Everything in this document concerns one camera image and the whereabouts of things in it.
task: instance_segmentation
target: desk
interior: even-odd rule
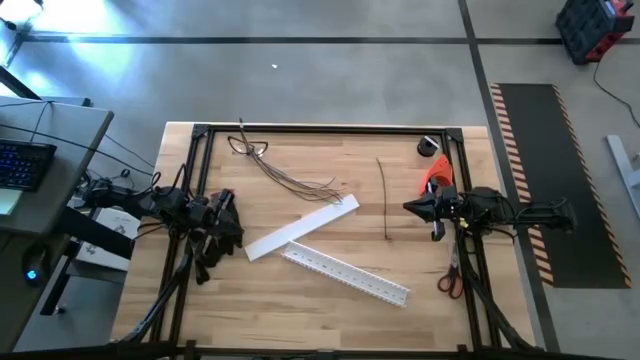
[[[34,130],[45,103],[0,97],[0,124]],[[95,149],[113,119],[107,110],[53,103],[45,109],[38,132],[73,141]],[[0,138],[29,141],[31,133],[0,127]],[[37,192],[23,192],[10,216],[0,217],[0,229],[34,235],[48,234],[56,225],[80,177],[89,165],[93,151],[36,135],[34,142],[56,145],[51,167]]]
[[[45,104],[0,96],[0,105],[29,102],[34,104],[0,108],[0,124],[33,130]],[[45,110],[38,132],[95,148],[112,118],[111,111],[54,103]],[[28,141],[31,134],[0,127],[0,137]],[[13,349],[44,290],[44,286],[31,287],[24,281],[21,255],[35,241],[42,241],[51,248],[50,265],[55,269],[69,236],[51,234],[38,238],[35,235],[48,233],[56,224],[93,156],[93,152],[87,149],[39,135],[34,137],[34,141],[54,144],[58,149],[40,189],[23,193],[13,213],[0,217],[0,229],[3,230],[0,233],[0,248],[3,249],[0,252],[0,273],[4,290],[0,296],[0,319],[3,322],[0,327],[0,352]],[[33,235],[12,235],[9,231]]]
[[[192,128],[192,123],[167,124],[156,165],[163,184],[173,180],[173,175],[164,174],[174,174],[185,161]],[[499,188],[486,129],[467,127],[463,133],[473,184]],[[292,196],[250,159],[234,154],[226,133],[215,136],[205,194],[225,187],[235,191],[245,245],[324,206]],[[435,161],[417,154],[420,136],[250,133],[248,138],[269,141],[265,160],[293,177],[323,182],[335,176],[344,194],[355,195],[360,203],[355,213],[299,241],[411,289],[407,307],[389,305],[290,263],[279,251],[253,263],[240,251],[210,269],[212,280],[202,286],[195,284],[192,272],[181,343],[193,339],[199,347],[218,348],[428,351],[470,344],[463,298],[451,300],[436,289],[449,264],[453,231],[449,228],[442,242],[431,242],[431,225],[401,206],[417,197],[422,177]],[[376,157],[385,171],[391,242],[383,235]],[[456,161],[454,168],[459,179]],[[167,244],[166,233],[160,231],[138,240],[113,338],[130,332],[155,300]],[[488,236],[485,251],[496,302],[523,338],[533,343],[511,239]],[[163,339],[168,336],[171,304],[168,310]],[[488,343],[487,331],[482,337]]]

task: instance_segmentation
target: scissor handle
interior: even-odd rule
[[[451,297],[452,299],[457,299],[462,296],[462,293],[464,292],[462,277],[460,277],[458,274],[455,274],[451,279],[453,279],[450,280],[453,282],[453,284],[449,287],[449,297]]]
[[[438,290],[442,291],[442,292],[447,292],[451,289],[451,285],[453,285],[452,283],[452,279],[451,276],[449,275],[449,273],[445,274],[443,277],[440,278],[440,280],[438,280]]]

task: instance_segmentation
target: black floor mat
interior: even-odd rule
[[[491,93],[520,202],[569,199],[573,234],[531,228],[528,237],[541,280],[558,288],[630,288],[614,231],[592,184],[580,145],[556,87],[492,84]]]

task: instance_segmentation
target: scissors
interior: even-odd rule
[[[438,290],[448,292],[449,297],[452,299],[457,299],[462,296],[462,277],[458,272],[458,264],[458,246],[454,243],[449,270],[438,280]]]

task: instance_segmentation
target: black floor line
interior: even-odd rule
[[[96,44],[466,44],[466,38],[452,37],[165,37],[165,36],[93,36],[42,35],[33,33],[27,42]]]
[[[30,32],[25,42],[41,43],[93,43],[93,44],[468,44],[466,37],[396,37],[396,36],[131,36],[116,34],[84,34],[57,32]],[[483,38],[478,45],[562,45],[560,38]],[[640,45],[640,39],[621,39],[618,44]]]
[[[491,131],[493,143],[495,145],[494,149],[496,150],[500,169],[503,174],[509,174],[510,168],[507,161],[507,152],[502,140],[500,128],[498,127],[498,119],[493,110],[493,100],[491,98],[491,93],[489,92],[487,76],[484,72],[484,67],[482,66],[482,58],[480,57],[478,40],[476,39],[476,35],[473,30],[473,24],[471,23],[471,15],[469,14],[467,1],[458,0],[458,5],[460,6],[462,22],[467,33],[467,38],[469,39],[471,61],[473,62],[473,69],[476,73],[476,79],[478,80],[478,87],[480,89],[480,95],[482,98],[482,103],[484,105],[485,113],[487,115],[487,120],[489,121],[489,129]],[[514,184],[510,181],[505,181],[504,183],[509,199],[518,199]],[[553,326],[553,320],[551,319],[549,304],[547,303],[544,288],[542,287],[542,281],[540,280],[540,275],[538,274],[538,268],[535,262],[535,258],[533,257],[533,249],[531,248],[531,243],[529,241],[526,241],[526,239],[524,239],[522,236],[519,236],[518,240],[522,249],[525,268],[527,269],[527,277],[531,286],[531,292],[533,295],[536,312],[538,313],[538,318],[540,320],[540,328],[542,331],[545,348],[548,351],[560,352],[558,338]]]

